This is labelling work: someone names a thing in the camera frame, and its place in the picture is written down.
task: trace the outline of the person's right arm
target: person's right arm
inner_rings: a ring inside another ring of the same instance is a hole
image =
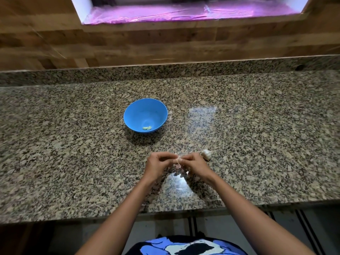
[[[199,153],[178,158],[221,197],[253,249],[263,255],[314,254],[306,245],[235,191],[212,171]]]

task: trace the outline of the bowl rim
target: bowl rim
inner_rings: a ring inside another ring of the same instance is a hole
[[[150,130],[136,131],[136,130],[134,130],[134,129],[131,129],[131,128],[126,124],[126,122],[125,122],[125,114],[126,114],[126,110],[127,110],[133,103],[138,102],[138,101],[141,101],[141,100],[144,100],[144,99],[152,99],[152,100],[156,100],[156,101],[160,102],[160,103],[165,107],[165,110],[167,111],[167,115],[166,115],[164,121],[161,123],[161,125],[158,126],[157,128],[155,128],[155,129],[150,129]],[[138,100],[132,102],[131,104],[129,104],[129,105],[125,108],[124,115],[123,115],[123,121],[124,121],[124,124],[125,124],[130,130],[132,130],[132,131],[134,131],[134,132],[138,132],[138,133],[151,133],[151,132],[154,132],[154,131],[158,130],[159,128],[161,128],[161,127],[163,126],[163,124],[164,124],[164,123],[166,122],[166,120],[168,119],[168,114],[169,114],[168,108],[167,108],[167,106],[166,106],[162,101],[160,101],[160,100],[158,100],[158,99],[155,99],[155,98],[141,98],[141,99],[138,99]]]

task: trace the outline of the person's left arm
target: person's left arm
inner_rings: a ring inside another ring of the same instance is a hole
[[[176,154],[169,152],[151,153],[142,179],[76,255],[121,254],[145,196],[162,176],[164,169],[172,166],[176,158],[178,158]]]

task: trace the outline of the garlic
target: garlic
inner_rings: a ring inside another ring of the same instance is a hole
[[[211,159],[211,151],[205,149],[205,150],[203,150],[203,151],[201,152],[201,156],[202,156],[205,160],[210,161],[210,159]]]

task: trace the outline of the pink plastic wrap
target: pink plastic wrap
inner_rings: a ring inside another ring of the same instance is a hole
[[[227,0],[161,5],[92,8],[83,24],[195,21],[207,19],[280,16],[298,13],[279,0]]]

